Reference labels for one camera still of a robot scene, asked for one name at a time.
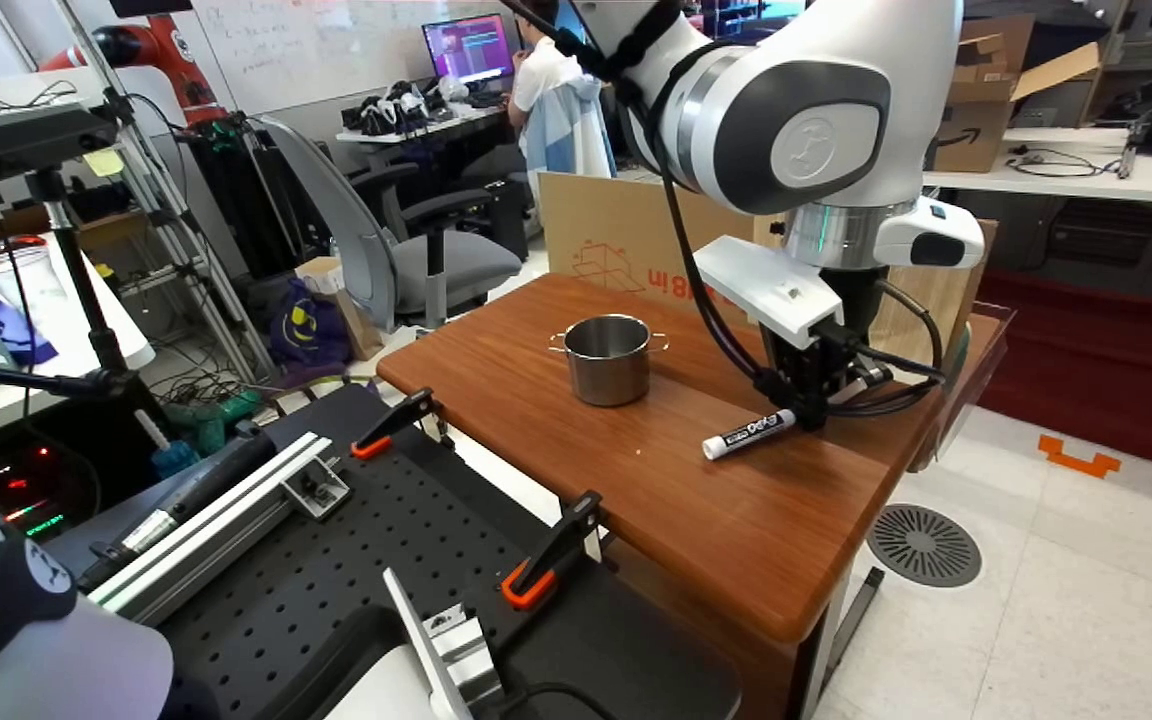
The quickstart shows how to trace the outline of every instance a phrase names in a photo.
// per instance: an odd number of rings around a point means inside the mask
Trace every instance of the box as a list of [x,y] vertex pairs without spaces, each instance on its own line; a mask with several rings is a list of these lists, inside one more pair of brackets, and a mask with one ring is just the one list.
[[[661,181],[540,177],[540,195],[551,272],[641,291],[684,312],[697,308]],[[690,250],[715,238],[744,238],[769,250],[784,246],[784,221],[738,216],[697,194],[681,194],[681,210]],[[983,250],[990,250],[997,224],[983,221],[979,229]],[[941,338],[951,339],[971,312],[979,269],[893,269],[887,283],[928,308]],[[871,326],[871,344],[913,361],[932,356],[924,327],[893,301]]]
[[[975,291],[979,291],[979,276],[990,254],[990,239],[1000,234],[997,221],[979,221],[983,234],[983,260],[975,269],[893,269],[887,272],[887,290],[915,301],[941,327],[941,339],[951,350],[954,338],[967,327]],[[924,326],[902,312],[899,305],[883,301],[880,316],[866,327],[866,339],[893,356],[909,356],[919,365],[932,365],[932,344]]]
[[[690,308],[684,255],[661,181],[540,177],[547,269],[602,290]],[[681,194],[690,250],[715,238],[779,246],[784,216],[738,216],[707,195]]]
[[986,173],[1018,123],[1084,123],[1098,85],[1098,46],[1024,69],[1033,18],[965,23],[958,66],[935,133],[932,173]]

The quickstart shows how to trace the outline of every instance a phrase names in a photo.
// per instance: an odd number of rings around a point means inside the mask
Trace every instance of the chair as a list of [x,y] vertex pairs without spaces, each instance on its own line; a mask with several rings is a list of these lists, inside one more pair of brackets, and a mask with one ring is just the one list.
[[338,255],[342,291],[375,327],[419,316],[422,327],[438,327],[447,312],[485,305],[497,283],[518,272],[508,250],[447,229],[461,210],[485,206],[489,194],[450,194],[402,210],[402,224],[422,224],[422,238],[396,239],[312,141],[272,118],[255,118],[250,128],[272,141],[304,185]]
[[[419,224],[408,221],[408,210],[401,206],[401,194],[396,194],[396,185],[413,177],[419,177],[419,165],[408,165],[408,160],[349,173],[349,185],[368,201],[381,224],[401,239],[419,234]],[[508,254],[514,254],[518,260],[526,260],[518,206],[501,185],[479,185],[479,194],[489,194],[489,201],[456,213],[456,229],[479,234],[504,246]]]

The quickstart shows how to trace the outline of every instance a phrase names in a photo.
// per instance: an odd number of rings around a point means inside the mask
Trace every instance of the floor tile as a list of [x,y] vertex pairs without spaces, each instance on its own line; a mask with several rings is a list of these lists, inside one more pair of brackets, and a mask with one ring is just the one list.
[[1040,429],[986,409],[965,409],[958,426],[943,439],[935,463],[1003,490],[1003,496],[1034,500],[1050,463],[1040,458]]
[[1108,481],[1055,469],[1034,536],[1152,583],[1152,463],[1118,461]]
[[1033,539],[975,718],[1152,718],[1152,580]]
[[[958,718],[986,674],[1034,500],[1006,500],[948,469],[909,476],[893,500],[954,519],[979,544],[979,576],[965,589],[924,589],[887,571],[821,718]],[[860,550],[853,593],[866,568],[883,566]]]

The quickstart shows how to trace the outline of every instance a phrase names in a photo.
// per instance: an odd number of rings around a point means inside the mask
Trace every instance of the wooden table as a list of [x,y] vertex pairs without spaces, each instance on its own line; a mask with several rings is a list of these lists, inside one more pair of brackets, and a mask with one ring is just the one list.
[[[556,338],[597,312],[633,312],[661,338],[649,402],[583,409]],[[1003,321],[971,316],[965,380],[1000,361]],[[447,421],[565,500],[597,490],[609,530],[674,583],[690,614],[730,625],[737,666],[791,661],[932,432],[948,393],[880,421],[830,421],[707,463],[698,439],[769,414],[690,312],[571,276],[544,276],[387,356],[396,389],[432,389]]]

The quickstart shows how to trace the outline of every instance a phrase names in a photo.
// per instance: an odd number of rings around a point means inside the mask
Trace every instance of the computer screen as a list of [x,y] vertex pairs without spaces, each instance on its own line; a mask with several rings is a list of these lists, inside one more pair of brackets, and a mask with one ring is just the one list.
[[703,32],[727,46],[751,46],[802,13],[802,0],[703,0]]
[[461,18],[419,23],[419,32],[438,80],[513,76],[513,23],[504,18]]
[[187,13],[193,0],[113,0],[114,18],[169,18],[169,13]]
[[592,35],[583,32],[571,0],[558,0],[558,18],[551,19],[551,27],[565,27],[565,32],[571,32],[579,46],[592,46]]

